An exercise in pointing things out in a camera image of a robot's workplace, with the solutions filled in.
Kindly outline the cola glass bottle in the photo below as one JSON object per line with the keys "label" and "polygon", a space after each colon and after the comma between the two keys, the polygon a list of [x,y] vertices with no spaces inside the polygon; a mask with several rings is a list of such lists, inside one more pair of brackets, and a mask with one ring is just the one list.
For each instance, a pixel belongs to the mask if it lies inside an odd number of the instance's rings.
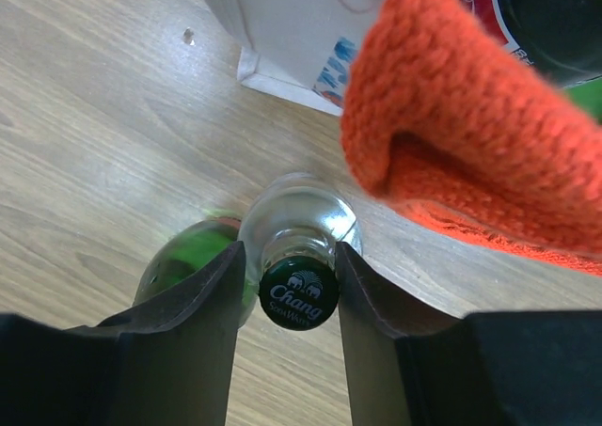
{"label": "cola glass bottle", "polygon": [[459,0],[508,53],[559,87],[601,76],[601,0]]}

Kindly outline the clear glass soda bottle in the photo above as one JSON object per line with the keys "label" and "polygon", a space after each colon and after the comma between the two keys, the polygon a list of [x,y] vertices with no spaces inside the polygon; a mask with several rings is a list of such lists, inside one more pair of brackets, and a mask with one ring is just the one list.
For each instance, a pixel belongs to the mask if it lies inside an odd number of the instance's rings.
{"label": "clear glass soda bottle", "polygon": [[261,307],[273,323],[292,331],[314,329],[335,311],[336,243],[362,250],[351,205],[308,173],[282,176],[264,189],[244,216],[238,239],[246,252],[239,323]]}

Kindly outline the beige canvas tote bag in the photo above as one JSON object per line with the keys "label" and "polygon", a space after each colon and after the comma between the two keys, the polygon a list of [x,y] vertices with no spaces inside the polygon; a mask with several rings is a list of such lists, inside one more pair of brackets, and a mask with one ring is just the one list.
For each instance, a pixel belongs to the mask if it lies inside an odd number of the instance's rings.
{"label": "beige canvas tote bag", "polygon": [[204,0],[249,52],[341,111],[357,183],[453,239],[601,272],[601,76],[559,87],[459,0]]}

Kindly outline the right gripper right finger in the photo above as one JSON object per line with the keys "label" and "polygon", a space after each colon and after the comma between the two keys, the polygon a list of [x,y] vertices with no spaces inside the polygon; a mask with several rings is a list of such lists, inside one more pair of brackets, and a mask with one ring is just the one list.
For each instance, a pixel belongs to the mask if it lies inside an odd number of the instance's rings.
{"label": "right gripper right finger", "polygon": [[497,311],[455,318],[348,244],[336,246],[355,425],[597,425],[601,314]]}

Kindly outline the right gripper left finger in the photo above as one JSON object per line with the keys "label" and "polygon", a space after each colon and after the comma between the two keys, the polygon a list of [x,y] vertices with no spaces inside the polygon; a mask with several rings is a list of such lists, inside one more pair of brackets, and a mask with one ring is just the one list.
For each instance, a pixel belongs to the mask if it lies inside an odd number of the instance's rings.
{"label": "right gripper left finger", "polygon": [[246,254],[234,243],[184,281],[96,326],[1,317],[5,425],[221,425]]}

